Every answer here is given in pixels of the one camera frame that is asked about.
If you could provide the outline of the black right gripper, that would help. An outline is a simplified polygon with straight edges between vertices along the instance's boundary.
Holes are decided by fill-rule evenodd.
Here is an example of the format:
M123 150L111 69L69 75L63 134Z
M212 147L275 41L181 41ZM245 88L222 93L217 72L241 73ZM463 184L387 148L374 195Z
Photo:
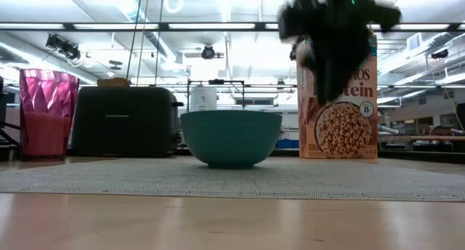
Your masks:
M401 17L399 8L375 0L293 0L281 7L278 33L281 39L345 30L359 33L370 23L378 24L385 33L398 25ZM368 56L368 37L316 39L311 46L318 103L333 102Z

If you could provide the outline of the orange Cheerios cereal box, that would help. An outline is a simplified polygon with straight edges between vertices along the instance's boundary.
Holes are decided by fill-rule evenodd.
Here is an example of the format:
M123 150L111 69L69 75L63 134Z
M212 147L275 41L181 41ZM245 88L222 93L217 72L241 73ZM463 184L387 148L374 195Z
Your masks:
M313 73L296 63L299 155L303 158L377 157L377 38L348 87L333 102L318 103Z

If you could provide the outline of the teal ceramic bowl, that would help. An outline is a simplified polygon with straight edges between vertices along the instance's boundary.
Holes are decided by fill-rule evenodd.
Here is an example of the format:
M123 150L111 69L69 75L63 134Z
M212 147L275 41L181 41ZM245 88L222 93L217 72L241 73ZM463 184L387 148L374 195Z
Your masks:
M275 149L282 116L253 110L200 110L180 116L188 150L210 168L246 169Z

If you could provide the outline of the brown bread slice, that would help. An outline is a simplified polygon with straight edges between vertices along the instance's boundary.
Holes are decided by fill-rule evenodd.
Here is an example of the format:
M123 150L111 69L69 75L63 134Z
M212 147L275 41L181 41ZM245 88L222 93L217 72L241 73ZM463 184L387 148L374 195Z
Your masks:
M97 85L100 87L104 87L104 86L129 87L130 82L120 77L101 78L97 80Z

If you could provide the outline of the pink faceted plastic tumbler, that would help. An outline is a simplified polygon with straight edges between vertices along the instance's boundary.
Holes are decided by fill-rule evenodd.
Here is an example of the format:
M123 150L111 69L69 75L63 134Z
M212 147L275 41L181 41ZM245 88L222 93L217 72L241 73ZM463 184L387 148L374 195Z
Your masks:
M79 79L55 70L20 70L20 147L24 161L66 156Z

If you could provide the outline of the black hanging ceiling device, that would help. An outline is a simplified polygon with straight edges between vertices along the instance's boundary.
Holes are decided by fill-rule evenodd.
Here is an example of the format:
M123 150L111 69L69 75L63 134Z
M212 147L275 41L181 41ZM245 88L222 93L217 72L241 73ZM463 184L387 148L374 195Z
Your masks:
M300 62L303 58L303 47L302 47L302 44L301 43L295 43L293 46L292 46L292 49L291 49L291 52L289 54L289 58L290 60L292 61L296 61L296 62Z

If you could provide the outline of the blue storage bin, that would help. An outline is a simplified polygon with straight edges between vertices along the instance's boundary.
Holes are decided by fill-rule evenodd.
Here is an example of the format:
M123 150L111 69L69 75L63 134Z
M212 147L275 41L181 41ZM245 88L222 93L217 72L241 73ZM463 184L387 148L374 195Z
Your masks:
M299 141L290 139L278 140L275 147L277 149L298 149Z

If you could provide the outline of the wooden background table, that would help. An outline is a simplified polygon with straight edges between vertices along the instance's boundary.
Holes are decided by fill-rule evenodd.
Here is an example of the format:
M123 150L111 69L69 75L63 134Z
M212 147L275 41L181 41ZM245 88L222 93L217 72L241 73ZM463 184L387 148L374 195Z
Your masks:
M465 136L381 136L378 138L378 142L381 144L388 142L402 142L402 143L413 143L415 141L447 141L453 144L460 144L465 147Z

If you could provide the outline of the white cylindrical container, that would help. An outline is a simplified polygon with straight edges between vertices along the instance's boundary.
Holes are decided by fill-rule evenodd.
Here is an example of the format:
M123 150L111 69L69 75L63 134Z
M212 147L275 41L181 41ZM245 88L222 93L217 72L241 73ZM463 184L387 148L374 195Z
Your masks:
M208 86L196 86L190 92L190 111L216 110L217 89Z

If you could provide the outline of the black toaster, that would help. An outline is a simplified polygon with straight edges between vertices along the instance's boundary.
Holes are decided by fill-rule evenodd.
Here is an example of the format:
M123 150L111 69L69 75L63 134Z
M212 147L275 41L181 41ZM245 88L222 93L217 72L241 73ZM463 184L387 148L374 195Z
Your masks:
M168 156L180 142L178 109L183 105L161 87L83 87L70 134L71 153Z

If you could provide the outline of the grey woven placemat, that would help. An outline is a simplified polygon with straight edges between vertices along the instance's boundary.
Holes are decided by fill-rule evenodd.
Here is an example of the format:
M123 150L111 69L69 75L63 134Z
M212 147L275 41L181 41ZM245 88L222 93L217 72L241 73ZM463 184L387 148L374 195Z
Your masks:
M465 176L359 161L210 169L193 158L117 159L6 170L0 193L465 202Z

